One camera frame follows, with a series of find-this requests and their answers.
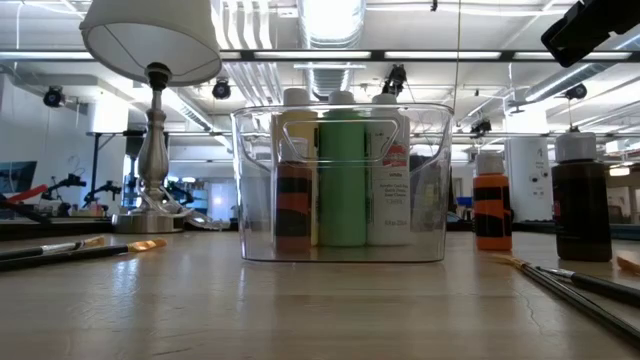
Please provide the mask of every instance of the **clear plastic bin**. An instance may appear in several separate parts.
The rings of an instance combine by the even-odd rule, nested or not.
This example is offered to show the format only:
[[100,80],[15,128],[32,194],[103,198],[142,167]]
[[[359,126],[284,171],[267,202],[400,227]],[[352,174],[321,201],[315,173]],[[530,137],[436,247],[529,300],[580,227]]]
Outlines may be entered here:
[[451,118],[435,104],[233,113],[243,258],[442,260]]

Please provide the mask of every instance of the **table lamp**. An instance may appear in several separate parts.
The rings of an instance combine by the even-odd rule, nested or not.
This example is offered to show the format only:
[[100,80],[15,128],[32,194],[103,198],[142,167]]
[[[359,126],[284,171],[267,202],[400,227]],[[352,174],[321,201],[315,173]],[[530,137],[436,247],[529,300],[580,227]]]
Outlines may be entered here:
[[93,57],[153,91],[147,134],[138,156],[141,205],[114,215],[116,232],[166,233],[182,230],[162,208],[161,187],[169,173],[164,143],[162,91],[215,77],[222,67],[209,0],[94,0],[80,24]]

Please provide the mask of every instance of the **lamp stem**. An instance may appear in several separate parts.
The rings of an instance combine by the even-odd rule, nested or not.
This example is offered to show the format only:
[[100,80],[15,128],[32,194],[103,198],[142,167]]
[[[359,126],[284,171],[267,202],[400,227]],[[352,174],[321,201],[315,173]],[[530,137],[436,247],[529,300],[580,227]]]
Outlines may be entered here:
[[[164,141],[164,122],[167,118],[162,111],[162,91],[153,92],[151,109],[147,111],[147,134],[138,156],[138,173],[142,190],[157,205],[162,205],[164,193],[160,187],[169,174],[169,155]],[[154,212],[153,206],[144,201],[135,212]]]
[[153,98],[151,99],[151,109],[162,111],[162,91],[153,91]]

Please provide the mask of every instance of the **lampshade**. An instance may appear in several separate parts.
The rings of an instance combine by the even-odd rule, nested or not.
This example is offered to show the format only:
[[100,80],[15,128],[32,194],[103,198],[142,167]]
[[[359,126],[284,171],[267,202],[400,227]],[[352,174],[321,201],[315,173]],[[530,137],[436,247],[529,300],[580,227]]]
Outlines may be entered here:
[[222,67],[209,0],[93,0],[80,30],[96,60],[136,81],[154,62],[171,70],[168,86],[203,83]]

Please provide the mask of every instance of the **orange bottle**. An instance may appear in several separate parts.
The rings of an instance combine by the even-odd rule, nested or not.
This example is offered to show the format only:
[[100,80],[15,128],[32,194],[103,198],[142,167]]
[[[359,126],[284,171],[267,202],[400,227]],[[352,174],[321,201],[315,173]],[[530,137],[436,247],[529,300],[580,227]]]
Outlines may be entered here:
[[509,178],[503,175],[501,154],[481,153],[476,157],[473,179],[473,211],[478,250],[509,251],[511,203]]

